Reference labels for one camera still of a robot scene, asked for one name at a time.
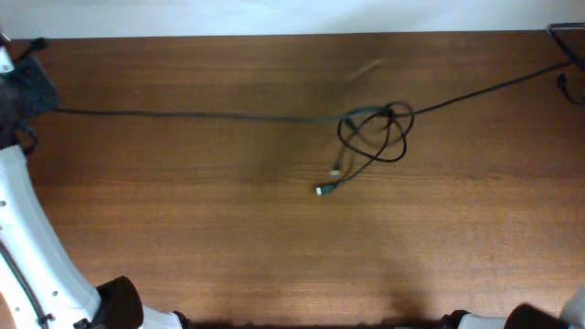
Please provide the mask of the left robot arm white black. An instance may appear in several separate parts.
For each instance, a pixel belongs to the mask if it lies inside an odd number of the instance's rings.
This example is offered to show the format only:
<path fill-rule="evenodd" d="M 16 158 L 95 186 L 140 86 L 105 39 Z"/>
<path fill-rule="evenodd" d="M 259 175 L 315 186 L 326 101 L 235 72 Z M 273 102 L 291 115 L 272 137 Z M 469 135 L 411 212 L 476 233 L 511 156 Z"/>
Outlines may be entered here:
<path fill-rule="evenodd" d="M 34 58 L 39 37 L 17 58 L 1 38 L 1 294 L 18 328 L 188 328 L 180 312 L 143 305 L 125 276 L 98 287 L 73 264 L 40 205 L 27 158 L 37 145 L 29 121 L 59 106 Z"/>

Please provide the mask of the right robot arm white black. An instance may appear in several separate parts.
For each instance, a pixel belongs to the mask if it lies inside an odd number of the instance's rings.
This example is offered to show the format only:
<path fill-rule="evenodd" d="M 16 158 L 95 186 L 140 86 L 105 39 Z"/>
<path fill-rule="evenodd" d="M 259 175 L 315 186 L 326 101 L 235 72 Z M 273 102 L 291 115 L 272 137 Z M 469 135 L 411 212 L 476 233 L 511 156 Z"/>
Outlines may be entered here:
<path fill-rule="evenodd" d="M 444 315 L 440 329 L 584 329 L 584 285 L 566 302 L 559 316 L 529 303 L 518 305 L 506 318 L 484 317 L 465 310 Z"/>

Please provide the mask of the black cable gold plug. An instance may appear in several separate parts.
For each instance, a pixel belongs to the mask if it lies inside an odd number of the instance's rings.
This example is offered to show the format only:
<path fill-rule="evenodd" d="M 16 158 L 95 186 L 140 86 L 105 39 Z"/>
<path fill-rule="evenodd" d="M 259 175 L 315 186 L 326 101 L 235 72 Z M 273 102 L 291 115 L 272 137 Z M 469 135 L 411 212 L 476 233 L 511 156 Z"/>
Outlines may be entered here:
<path fill-rule="evenodd" d="M 408 151 L 417 113 L 406 102 L 358 108 L 343 116 L 336 126 L 340 147 L 332 163 L 332 180 L 314 188 L 326 196 L 366 171 L 372 164 L 394 164 Z"/>

